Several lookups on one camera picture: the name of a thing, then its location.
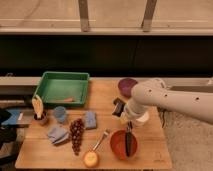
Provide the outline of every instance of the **gray towel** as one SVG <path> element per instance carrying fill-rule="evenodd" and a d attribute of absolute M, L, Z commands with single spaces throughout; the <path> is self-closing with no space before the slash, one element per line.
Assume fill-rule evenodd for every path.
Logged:
<path fill-rule="evenodd" d="M 69 132 L 59 125 L 53 125 L 48 131 L 47 136 L 52 144 L 58 144 L 69 138 Z"/>

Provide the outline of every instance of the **blue cloth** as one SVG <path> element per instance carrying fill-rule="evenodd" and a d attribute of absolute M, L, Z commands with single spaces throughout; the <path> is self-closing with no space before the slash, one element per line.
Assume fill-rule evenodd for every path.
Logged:
<path fill-rule="evenodd" d="M 6 121 L 2 122 L 1 125 L 17 125 L 18 117 L 21 113 L 20 109 L 8 109 L 9 113 L 11 113 L 11 116 Z"/>

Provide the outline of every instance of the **green tray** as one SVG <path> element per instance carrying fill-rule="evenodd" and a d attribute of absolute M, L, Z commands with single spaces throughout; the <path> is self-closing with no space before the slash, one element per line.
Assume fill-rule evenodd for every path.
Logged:
<path fill-rule="evenodd" d="M 47 107 L 80 107 L 85 104 L 89 74 L 79 72 L 45 72 L 36 88 L 34 96 L 41 97 Z M 73 102 L 61 100 L 73 98 Z"/>

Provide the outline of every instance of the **wooden table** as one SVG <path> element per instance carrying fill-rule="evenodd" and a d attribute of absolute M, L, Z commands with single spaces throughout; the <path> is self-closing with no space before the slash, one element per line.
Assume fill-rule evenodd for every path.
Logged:
<path fill-rule="evenodd" d="M 98 128 L 87 130 L 83 135 L 83 142 L 79 156 L 75 156 L 71 142 L 54 146 L 47 139 L 46 133 L 54 123 L 57 123 L 48 112 L 49 123 L 45 126 L 32 121 L 26 138 L 21 147 L 16 168 L 18 169 L 85 169 L 82 162 L 84 152 L 91 149 L 101 137 L 106 128 L 112 133 L 97 149 L 100 163 L 97 169 L 170 169 L 172 167 L 170 155 L 156 107 L 149 108 L 150 120 L 142 127 L 134 127 L 133 133 L 138 140 L 136 154 L 127 161 L 116 158 L 110 149 L 110 138 L 113 132 L 125 129 L 117 117 L 112 115 L 113 100 L 123 98 L 118 89 L 117 81 L 92 80 L 89 83 L 87 103 L 84 108 L 68 111 L 69 124 L 76 118 L 84 116 L 85 111 L 93 110 L 97 114 Z"/>

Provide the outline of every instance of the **small bowl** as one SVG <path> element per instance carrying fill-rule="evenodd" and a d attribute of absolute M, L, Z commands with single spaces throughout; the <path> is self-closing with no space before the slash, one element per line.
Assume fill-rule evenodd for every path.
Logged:
<path fill-rule="evenodd" d="M 119 130 L 115 132 L 110 140 L 110 146 L 113 153 L 121 160 L 127 160 L 129 157 L 126 155 L 126 143 L 125 143 L 125 130 Z M 132 157 L 137 151 L 137 140 L 132 134 L 130 157 Z"/>
<path fill-rule="evenodd" d="M 131 90 L 132 88 L 137 84 L 138 82 L 132 78 L 124 78 L 119 81 L 118 83 L 118 89 L 120 90 L 120 93 L 127 97 L 131 97 Z"/>
<path fill-rule="evenodd" d="M 38 119 L 37 115 L 34 114 L 34 119 L 39 123 L 39 125 L 42 125 L 42 126 L 48 122 L 48 116 L 45 112 L 42 114 L 41 119 Z"/>
<path fill-rule="evenodd" d="M 63 106 L 57 106 L 53 110 L 53 115 L 59 123 L 64 123 L 67 118 L 66 108 Z"/>

